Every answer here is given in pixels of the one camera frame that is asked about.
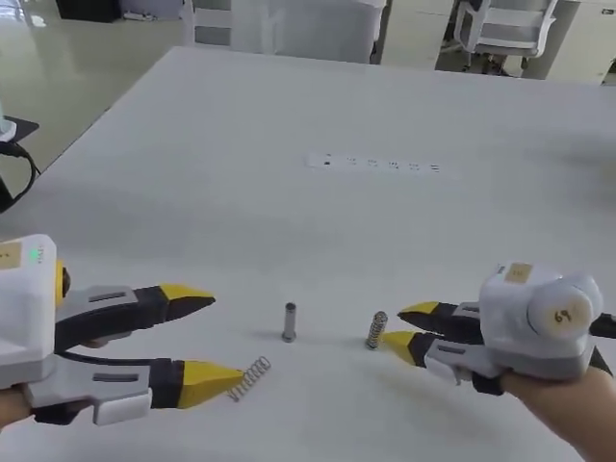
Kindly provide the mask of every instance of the metal pin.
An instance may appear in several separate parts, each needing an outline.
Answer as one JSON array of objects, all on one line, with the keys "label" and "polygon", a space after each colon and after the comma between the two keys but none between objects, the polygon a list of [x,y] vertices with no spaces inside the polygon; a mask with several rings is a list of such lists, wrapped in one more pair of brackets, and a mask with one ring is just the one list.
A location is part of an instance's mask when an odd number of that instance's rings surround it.
[{"label": "metal pin", "polygon": [[285,305],[285,330],[282,332],[282,340],[288,344],[295,340],[295,312],[296,306],[294,303]]},{"label": "metal pin", "polygon": [[387,313],[384,311],[379,311],[372,318],[372,324],[370,326],[370,332],[368,333],[368,338],[366,339],[366,348],[368,349],[377,349],[378,342],[380,340],[381,334],[385,330],[385,325],[387,324]]}]

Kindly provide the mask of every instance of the power strip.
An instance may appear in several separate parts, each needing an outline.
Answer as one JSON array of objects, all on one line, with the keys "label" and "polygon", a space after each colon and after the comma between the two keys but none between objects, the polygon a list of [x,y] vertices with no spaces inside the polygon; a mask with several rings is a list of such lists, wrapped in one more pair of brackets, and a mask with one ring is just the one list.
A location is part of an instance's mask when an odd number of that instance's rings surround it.
[{"label": "power strip", "polygon": [[326,170],[374,171],[383,173],[405,173],[411,175],[439,175],[442,168],[438,164],[418,164],[406,161],[386,161],[382,159],[362,159],[353,156],[334,154],[309,154],[306,166]]}]

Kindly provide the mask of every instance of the number sticker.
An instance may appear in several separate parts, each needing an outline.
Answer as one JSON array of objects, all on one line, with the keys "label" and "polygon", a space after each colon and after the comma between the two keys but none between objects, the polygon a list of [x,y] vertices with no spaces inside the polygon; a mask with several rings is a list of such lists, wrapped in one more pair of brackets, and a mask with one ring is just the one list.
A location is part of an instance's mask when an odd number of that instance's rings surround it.
[{"label": "number sticker", "polygon": [[532,265],[528,263],[512,263],[504,277],[505,282],[525,284],[532,271]]},{"label": "number sticker", "polygon": [[568,332],[589,326],[592,308],[588,300],[580,296],[572,296],[567,303],[554,306],[548,311],[548,325],[553,333]]},{"label": "number sticker", "polygon": [[0,270],[21,266],[21,243],[0,244]]}]

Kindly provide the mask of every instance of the human hand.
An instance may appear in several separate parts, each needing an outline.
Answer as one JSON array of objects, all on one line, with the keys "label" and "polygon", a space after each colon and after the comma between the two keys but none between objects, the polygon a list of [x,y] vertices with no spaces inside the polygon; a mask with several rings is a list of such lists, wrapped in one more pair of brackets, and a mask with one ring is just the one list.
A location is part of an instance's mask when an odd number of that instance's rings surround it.
[{"label": "human hand", "polygon": [[578,381],[549,382],[508,373],[500,384],[585,460],[613,462],[616,386],[597,350],[591,367]]},{"label": "human hand", "polygon": [[[107,342],[95,341],[85,347],[100,348],[106,344]],[[28,419],[31,411],[30,404],[19,386],[0,390],[0,431],[7,425]]]}]

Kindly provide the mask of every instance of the metal spring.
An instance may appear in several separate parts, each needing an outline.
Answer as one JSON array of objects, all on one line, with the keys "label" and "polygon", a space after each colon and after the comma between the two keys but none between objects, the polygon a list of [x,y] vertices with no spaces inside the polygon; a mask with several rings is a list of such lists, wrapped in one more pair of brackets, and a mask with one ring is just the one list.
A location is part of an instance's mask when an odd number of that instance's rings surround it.
[{"label": "metal spring", "polygon": [[244,372],[244,378],[240,385],[233,387],[227,392],[227,395],[238,402],[244,397],[244,395],[250,390],[255,383],[271,368],[271,362],[265,356],[261,356],[254,363],[250,365]]},{"label": "metal spring", "polygon": [[376,349],[378,347],[378,341],[381,334],[385,330],[387,324],[387,313],[379,311],[372,318],[372,324],[370,326],[370,332],[366,339],[366,347],[369,349]]}]

